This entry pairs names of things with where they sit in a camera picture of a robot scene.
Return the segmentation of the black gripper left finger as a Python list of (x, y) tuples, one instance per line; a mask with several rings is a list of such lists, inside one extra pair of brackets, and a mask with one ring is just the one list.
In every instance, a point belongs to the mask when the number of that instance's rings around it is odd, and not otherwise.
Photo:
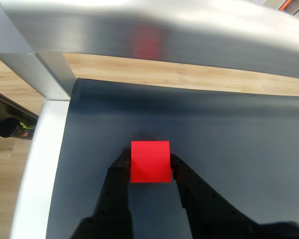
[(128, 183), (131, 150), (125, 148), (111, 164), (91, 216), (84, 218), (72, 239), (131, 239), (132, 215), (129, 209)]

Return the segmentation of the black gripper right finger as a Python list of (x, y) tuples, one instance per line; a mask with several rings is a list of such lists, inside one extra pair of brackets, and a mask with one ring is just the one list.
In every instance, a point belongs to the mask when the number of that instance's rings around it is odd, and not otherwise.
[(184, 161), (172, 154), (170, 165), (194, 239), (263, 239), (260, 225), (239, 212)]

